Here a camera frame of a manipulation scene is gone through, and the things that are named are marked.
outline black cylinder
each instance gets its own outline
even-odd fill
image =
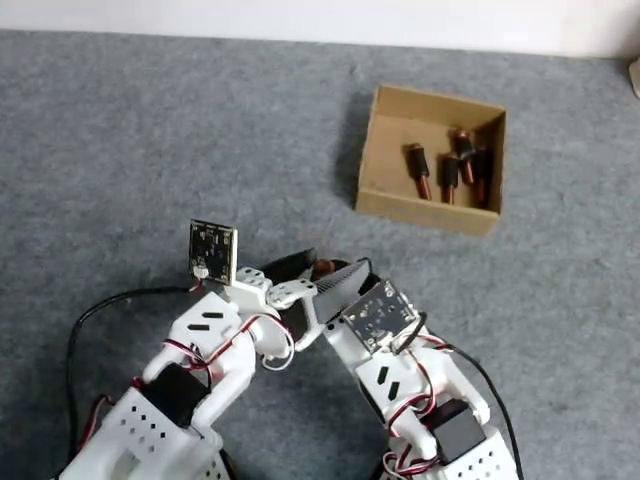
[[[468,160],[473,155],[471,136],[465,131],[456,132],[453,136],[453,148],[460,160]]]
[[[407,147],[407,156],[409,157],[409,163],[413,170],[413,174],[416,178],[421,176],[429,176],[429,166],[427,165],[427,157],[424,154],[424,148],[421,145],[414,143]]]
[[[447,155],[442,159],[442,185],[458,186],[458,159],[453,155]]]

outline cylindrical object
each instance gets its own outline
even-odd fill
[[[478,147],[471,160],[473,173],[476,178],[476,198],[481,206],[489,200],[489,185],[491,184],[491,172],[493,159],[491,151],[487,147]]]
[[[315,262],[313,262],[313,269],[311,271],[311,281],[315,282],[316,280],[320,280],[322,277],[326,277],[327,275],[336,271],[336,265],[331,260],[326,260],[324,258],[319,258]]]
[[[431,200],[431,189],[429,188],[429,166],[427,158],[424,154],[424,148],[418,143],[414,143],[407,147],[407,158],[409,160],[410,169],[418,184],[418,193],[420,198]]]
[[[460,160],[469,160],[474,149],[471,134],[466,130],[458,130],[453,134],[453,149]]]
[[[462,176],[462,181],[466,185],[473,185],[475,179],[473,175],[473,169],[471,167],[471,161],[469,160],[469,158],[460,160],[458,165],[460,167],[460,175]]]
[[[427,177],[424,175],[418,179],[418,192],[420,193],[420,198],[423,198],[424,200],[431,200],[431,189],[429,188]]]
[[[467,185],[472,185],[474,178],[470,161],[474,154],[474,148],[471,143],[471,134],[465,130],[456,131],[453,134],[453,149],[460,159],[459,167],[462,181]]]
[[[446,155],[442,158],[442,201],[453,205],[458,187],[458,158]]]

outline white wall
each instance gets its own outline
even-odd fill
[[[0,0],[0,28],[640,55],[640,0]]]

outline copper cylinder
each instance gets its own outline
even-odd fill
[[[462,181],[465,185],[473,185],[473,169],[471,168],[471,162],[467,158],[466,160],[460,160],[460,175],[462,176]]]
[[[487,201],[487,188],[484,178],[479,178],[476,182],[476,198],[480,205],[484,205]]]
[[[431,189],[429,188],[429,181],[424,175],[418,178],[418,191],[420,192],[420,198],[431,200]]]
[[[311,281],[315,282],[316,280],[319,280],[322,277],[326,277],[327,275],[335,271],[336,266],[331,260],[320,258],[313,262],[313,268],[311,270]]]
[[[444,203],[448,203],[449,205],[453,205],[453,202],[455,201],[455,188],[449,186],[449,187],[444,187],[442,189],[442,201]]]

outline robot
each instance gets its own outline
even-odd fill
[[[207,293],[173,322],[161,351],[56,478],[240,478],[216,420],[249,387],[256,356],[284,370],[322,337],[389,432],[371,478],[522,479],[486,400],[456,366],[455,347],[368,259],[318,261],[308,250],[236,268],[234,229],[193,221],[191,230],[190,269]]]

